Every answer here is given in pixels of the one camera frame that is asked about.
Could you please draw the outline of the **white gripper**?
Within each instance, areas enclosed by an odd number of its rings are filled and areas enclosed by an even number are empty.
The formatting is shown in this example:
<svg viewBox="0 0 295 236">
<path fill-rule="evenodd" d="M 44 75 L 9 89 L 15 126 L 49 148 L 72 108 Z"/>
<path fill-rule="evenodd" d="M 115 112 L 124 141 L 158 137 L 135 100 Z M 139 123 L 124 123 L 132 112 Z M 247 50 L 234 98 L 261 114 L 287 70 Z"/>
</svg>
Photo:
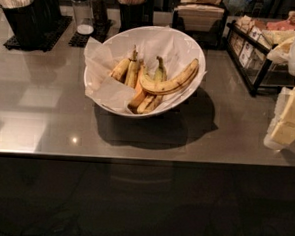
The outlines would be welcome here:
<svg viewBox="0 0 295 236">
<path fill-rule="evenodd" d="M 282 150 L 295 140 L 295 88 L 283 87 L 278 94 L 274 118 L 270 121 L 263 139 L 266 147 Z"/>
</svg>

